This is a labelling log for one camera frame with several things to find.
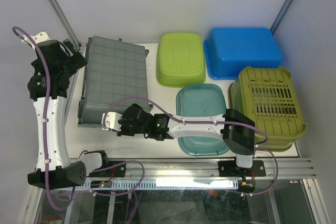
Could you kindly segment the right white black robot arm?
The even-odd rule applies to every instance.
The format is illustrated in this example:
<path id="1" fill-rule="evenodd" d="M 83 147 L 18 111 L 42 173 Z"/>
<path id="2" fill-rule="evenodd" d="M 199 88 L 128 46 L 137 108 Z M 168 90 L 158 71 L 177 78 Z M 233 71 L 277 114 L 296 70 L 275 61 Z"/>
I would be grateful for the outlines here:
<path id="1" fill-rule="evenodd" d="M 208 137 L 224 142 L 236 154 L 235 171 L 247 175 L 254 168 L 255 122 L 235 109 L 206 117 L 182 117 L 168 113 L 150 114 L 133 104 L 110 123 L 118 135 L 144 135 L 163 141 L 180 137 Z"/>

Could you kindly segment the teal translucent tub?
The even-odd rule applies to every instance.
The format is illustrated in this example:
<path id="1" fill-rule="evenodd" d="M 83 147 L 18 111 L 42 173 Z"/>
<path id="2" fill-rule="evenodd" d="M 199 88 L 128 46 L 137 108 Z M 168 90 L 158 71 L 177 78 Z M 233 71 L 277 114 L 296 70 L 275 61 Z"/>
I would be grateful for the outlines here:
<path id="1" fill-rule="evenodd" d="M 204 117 L 225 112 L 225 97 L 215 84 L 192 84 L 176 96 L 176 114 L 180 116 Z M 209 137 L 180 137 L 178 142 L 185 153 L 194 156 L 221 155 L 229 150 L 224 141 Z"/>

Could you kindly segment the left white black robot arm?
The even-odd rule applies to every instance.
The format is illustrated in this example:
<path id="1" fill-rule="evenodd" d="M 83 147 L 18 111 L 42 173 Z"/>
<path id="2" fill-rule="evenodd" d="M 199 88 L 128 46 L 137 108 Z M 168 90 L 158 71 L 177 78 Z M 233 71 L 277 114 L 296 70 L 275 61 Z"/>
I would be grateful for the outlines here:
<path id="1" fill-rule="evenodd" d="M 66 147 L 67 89 L 70 77 L 87 61 L 69 40 L 46 40 L 38 47 L 50 76 L 46 76 L 40 58 L 32 62 L 35 71 L 27 86 L 37 116 L 39 151 L 36 168 L 27 180 L 30 185 L 51 190 L 82 186 L 93 171 L 104 176 L 110 170 L 105 151 L 87 152 L 72 162 Z"/>

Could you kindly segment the lime green shallow tub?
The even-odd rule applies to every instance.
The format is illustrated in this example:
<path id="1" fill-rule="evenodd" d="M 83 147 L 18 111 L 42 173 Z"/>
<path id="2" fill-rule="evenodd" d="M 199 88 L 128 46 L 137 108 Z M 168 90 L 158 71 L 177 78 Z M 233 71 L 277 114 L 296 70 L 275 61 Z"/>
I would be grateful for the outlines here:
<path id="1" fill-rule="evenodd" d="M 205 55 L 196 33 L 167 33 L 161 37 L 156 57 L 156 79 L 165 87 L 183 88 L 206 80 Z"/>

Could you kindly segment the blue plastic tub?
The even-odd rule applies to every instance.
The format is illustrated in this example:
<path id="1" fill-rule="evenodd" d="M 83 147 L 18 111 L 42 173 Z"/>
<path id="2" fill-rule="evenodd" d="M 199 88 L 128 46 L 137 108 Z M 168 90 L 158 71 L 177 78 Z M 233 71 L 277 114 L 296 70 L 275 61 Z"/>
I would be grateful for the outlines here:
<path id="1" fill-rule="evenodd" d="M 207 72 L 217 80 L 236 79 L 246 67 L 278 68 L 282 54 L 268 28 L 217 27 L 203 42 Z"/>

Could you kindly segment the grey tray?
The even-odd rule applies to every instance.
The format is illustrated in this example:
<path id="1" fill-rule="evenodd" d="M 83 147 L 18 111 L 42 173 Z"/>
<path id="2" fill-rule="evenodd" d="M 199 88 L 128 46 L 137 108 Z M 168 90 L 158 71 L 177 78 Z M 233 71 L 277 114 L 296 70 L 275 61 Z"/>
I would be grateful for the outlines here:
<path id="1" fill-rule="evenodd" d="M 131 104 L 150 112 L 146 101 L 148 84 L 146 57 L 149 51 L 140 45 L 99 36 L 88 39 L 82 94 L 78 105 L 79 127 L 101 127 L 102 115 L 119 99 L 125 101 L 113 107 L 122 114 Z"/>

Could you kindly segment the olive green slotted basket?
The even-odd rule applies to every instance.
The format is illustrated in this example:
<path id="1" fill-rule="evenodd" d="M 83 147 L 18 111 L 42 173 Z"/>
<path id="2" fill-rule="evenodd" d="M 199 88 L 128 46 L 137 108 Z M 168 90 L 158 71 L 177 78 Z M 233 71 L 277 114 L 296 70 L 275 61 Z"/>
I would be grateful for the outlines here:
<path id="1" fill-rule="evenodd" d="M 290 149 L 307 128 L 291 73 L 282 67 L 243 69 L 228 88 L 228 104 L 268 134 L 262 147 L 272 151 Z"/>

